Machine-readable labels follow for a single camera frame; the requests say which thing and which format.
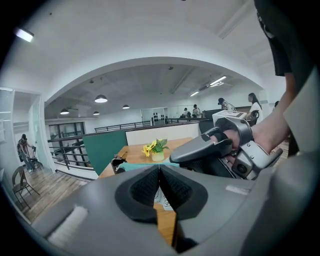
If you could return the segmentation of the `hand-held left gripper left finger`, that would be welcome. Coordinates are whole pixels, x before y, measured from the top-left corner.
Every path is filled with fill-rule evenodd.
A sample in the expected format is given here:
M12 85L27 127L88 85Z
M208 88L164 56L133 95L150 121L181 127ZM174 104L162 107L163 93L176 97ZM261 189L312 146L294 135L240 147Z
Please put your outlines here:
M175 256L158 229L159 166L94 180L39 216L32 228L59 256Z

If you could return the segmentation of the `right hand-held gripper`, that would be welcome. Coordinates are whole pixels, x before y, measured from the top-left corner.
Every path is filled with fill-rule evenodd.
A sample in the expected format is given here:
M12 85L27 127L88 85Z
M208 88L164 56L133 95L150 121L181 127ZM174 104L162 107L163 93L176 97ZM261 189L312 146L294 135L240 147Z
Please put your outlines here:
M177 147L170 154L171 163L206 175L255 180L261 170L274 166L283 154L281 148L269 154L254 141L244 112L222 110L213 114L212 119L221 135L229 130L237 133L238 146L232 148L233 142L228 138L214 142L209 136L198 136Z

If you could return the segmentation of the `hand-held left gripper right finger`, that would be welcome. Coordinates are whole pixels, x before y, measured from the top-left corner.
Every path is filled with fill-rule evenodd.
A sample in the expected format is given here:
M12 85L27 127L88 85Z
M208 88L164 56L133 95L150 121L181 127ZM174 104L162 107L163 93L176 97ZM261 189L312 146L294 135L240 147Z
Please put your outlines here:
M254 181L160 165L159 184L176 213L179 254L241 254L267 200L273 169Z

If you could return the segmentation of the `person's right forearm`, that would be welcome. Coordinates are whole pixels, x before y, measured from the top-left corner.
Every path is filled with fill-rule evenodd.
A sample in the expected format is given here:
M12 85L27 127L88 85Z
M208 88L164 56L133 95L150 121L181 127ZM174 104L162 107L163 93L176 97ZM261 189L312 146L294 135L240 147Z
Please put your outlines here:
M290 134L284 112L297 95L295 78L292 73L285 73L286 89L275 110L259 124L252 127L254 141L268 154L282 143Z

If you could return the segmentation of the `person's right hand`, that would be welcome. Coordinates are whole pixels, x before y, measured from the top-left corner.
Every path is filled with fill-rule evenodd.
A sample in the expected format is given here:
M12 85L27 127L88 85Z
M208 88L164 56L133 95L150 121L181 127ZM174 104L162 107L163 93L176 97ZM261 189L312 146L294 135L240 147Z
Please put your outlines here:
M232 141L232 149L236 150L239 148L240 145L240 134L238 131L233 129L228 129L222 132L223 135L221 135L221 139L229 139Z

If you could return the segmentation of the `black office chair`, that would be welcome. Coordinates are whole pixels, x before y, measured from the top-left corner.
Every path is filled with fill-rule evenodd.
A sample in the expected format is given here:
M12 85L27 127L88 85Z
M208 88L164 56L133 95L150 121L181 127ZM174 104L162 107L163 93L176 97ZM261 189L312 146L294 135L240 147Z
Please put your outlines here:
M201 143L207 142L213 138L214 142L218 142L218 138L215 133L218 132L219 127L214 125L212 119L206 119L199 122L200 136L197 140Z

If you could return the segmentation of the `sunflower bouquet in vase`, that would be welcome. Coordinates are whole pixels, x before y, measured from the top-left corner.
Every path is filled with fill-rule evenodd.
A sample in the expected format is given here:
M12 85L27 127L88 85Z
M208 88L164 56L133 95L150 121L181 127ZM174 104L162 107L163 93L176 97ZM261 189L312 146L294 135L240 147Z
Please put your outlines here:
M168 150L167 139L156 139L142 148L142 152L147 158L151 157L154 162L160 162L165 159L164 150Z

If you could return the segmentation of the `green partition panel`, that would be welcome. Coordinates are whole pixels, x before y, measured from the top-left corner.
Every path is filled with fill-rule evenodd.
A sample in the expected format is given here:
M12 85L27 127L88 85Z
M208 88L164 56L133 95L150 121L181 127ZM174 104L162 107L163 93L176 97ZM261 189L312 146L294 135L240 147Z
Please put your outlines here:
M99 176L124 146L128 145L125 131L95 133L82 137L90 164Z

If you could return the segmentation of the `black metal railing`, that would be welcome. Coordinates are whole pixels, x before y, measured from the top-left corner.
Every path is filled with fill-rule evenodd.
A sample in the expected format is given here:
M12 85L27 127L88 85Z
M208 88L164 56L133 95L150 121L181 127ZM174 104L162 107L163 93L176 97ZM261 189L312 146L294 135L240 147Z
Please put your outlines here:
M75 168L94 171L84 146L84 136L116 131L125 131L126 135L128 130L147 128L153 124L153 120L147 120L104 126L94 128L93 133L86 132L84 122L50 124L48 126L50 153L55 164L65 166L68 170Z

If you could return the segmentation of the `dark metal chair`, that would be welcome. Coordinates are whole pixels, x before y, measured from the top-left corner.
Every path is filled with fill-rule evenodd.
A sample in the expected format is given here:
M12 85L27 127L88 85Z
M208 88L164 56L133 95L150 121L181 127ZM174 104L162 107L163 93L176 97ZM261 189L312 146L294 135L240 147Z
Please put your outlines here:
M40 196L40 194L28 183L25 171L22 166L19 166L14 171L12 178L11 178L11 181L12 181L12 191L13 191L13 194L16 197L17 201L20 203L21 206L23 206L23 203L20 201L20 199L17 196L17 194L19 194L19 196L22 199L22 201L24 202L24 204L30 210L31 207L29 206L29 204L27 203L27 201L23 197L23 191L26 190L30 195L32 195L32 193L30 192L30 189L31 189L38 196Z

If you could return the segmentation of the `black folding chair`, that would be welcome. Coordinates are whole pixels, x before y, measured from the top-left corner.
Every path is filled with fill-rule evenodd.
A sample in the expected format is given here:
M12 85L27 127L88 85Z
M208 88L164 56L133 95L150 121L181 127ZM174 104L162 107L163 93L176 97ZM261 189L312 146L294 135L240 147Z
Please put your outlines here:
M29 161L31 163L32 170L34 171L35 169L42 170L41 168L41 163L38 161L36 157L36 150L37 148L35 146L32 147L32 155L29 158Z

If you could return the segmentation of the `person's black clothed body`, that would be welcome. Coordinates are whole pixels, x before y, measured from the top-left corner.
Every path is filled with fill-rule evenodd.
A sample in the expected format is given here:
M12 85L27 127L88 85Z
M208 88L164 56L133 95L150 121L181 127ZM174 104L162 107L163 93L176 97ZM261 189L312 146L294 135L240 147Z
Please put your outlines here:
M254 0L259 25L269 42L275 75L320 82L320 0Z

